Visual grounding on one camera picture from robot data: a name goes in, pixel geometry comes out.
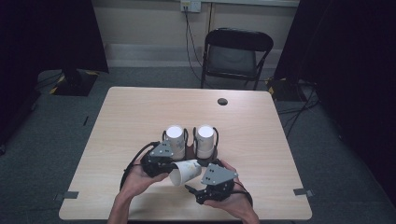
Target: black chair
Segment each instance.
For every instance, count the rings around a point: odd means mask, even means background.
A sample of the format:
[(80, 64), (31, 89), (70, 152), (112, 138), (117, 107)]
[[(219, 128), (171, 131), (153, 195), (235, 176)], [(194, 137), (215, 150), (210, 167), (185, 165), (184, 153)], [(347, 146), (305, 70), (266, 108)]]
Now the black chair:
[[(255, 81), (256, 90), (265, 58), (274, 45), (273, 39), (262, 32), (219, 28), (207, 34), (201, 89), (206, 76)], [(256, 61), (256, 52), (263, 52)]]

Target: white cylinder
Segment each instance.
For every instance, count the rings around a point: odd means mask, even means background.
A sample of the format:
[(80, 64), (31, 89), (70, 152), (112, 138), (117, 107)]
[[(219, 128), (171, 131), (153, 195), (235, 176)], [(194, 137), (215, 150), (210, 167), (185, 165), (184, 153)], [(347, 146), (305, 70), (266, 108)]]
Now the white cylinder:
[(177, 161), (174, 162), (174, 164), (178, 169), (174, 169), (169, 174), (169, 178), (175, 186), (183, 185), (187, 181), (200, 175), (202, 172), (202, 167), (197, 160)]
[(215, 131), (212, 126), (202, 125), (198, 128), (196, 138), (198, 141), (197, 157), (200, 159), (207, 159), (213, 153), (215, 142)]
[(169, 140), (174, 155), (174, 160), (180, 160), (185, 155), (185, 141), (183, 129), (178, 125), (169, 126), (166, 129), (166, 138)]

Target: forearm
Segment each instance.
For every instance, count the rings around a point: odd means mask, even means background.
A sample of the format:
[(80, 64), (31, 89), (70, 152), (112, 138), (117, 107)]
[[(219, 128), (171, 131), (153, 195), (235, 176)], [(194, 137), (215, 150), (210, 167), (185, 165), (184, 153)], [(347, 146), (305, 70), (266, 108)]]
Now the forearm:
[(257, 216), (253, 209), (246, 211), (240, 218), (243, 224), (260, 224), (259, 216)]
[(259, 218), (256, 214), (252, 215), (251, 217), (242, 218), (243, 224), (260, 224)]
[(110, 216), (107, 224), (120, 224), (128, 222), (129, 206), (133, 197), (127, 197), (123, 194), (118, 194), (113, 207), (111, 208)]

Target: white wall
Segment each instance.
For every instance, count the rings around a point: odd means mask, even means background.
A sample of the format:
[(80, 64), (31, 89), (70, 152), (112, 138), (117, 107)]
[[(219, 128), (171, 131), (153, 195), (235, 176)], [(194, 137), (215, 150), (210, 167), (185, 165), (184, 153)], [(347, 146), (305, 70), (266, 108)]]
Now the white wall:
[[(102, 39), (106, 44), (179, 48), (186, 45), (186, 18), (184, 13), (180, 12), (179, 1), (92, 2)], [(296, 11), (296, 7), (203, 2), (201, 13), (189, 13), (191, 31), (197, 48), (204, 44), (209, 26), (208, 12), (211, 9), (211, 28), (242, 28), (262, 31), (271, 36), (274, 39), (273, 57), (280, 56)]]

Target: finger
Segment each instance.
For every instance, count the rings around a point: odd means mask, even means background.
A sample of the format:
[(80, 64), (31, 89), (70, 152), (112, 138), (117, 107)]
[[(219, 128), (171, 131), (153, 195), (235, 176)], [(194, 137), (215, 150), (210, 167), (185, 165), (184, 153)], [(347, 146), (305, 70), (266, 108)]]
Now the finger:
[(217, 204), (218, 204), (218, 202), (213, 201), (213, 200), (206, 200), (206, 201), (204, 201), (204, 205), (211, 206), (211, 207), (214, 207), (214, 208), (217, 207)]
[(163, 174), (154, 176), (153, 179), (154, 179), (156, 182), (160, 182), (160, 181), (163, 181), (163, 180), (164, 180), (166, 177), (168, 177), (168, 176), (169, 176), (168, 173), (163, 173)]
[(227, 161), (221, 161), (221, 163), (224, 165), (224, 167), (225, 167), (227, 170), (231, 170), (231, 171), (236, 172), (236, 169), (233, 168), (230, 164), (228, 164)]
[(134, 164), (140, 164), (141, 163), (140, 161), (143, 159), (143, 157), (144, 155), (137, 158), (136, 161), (134, 161)]

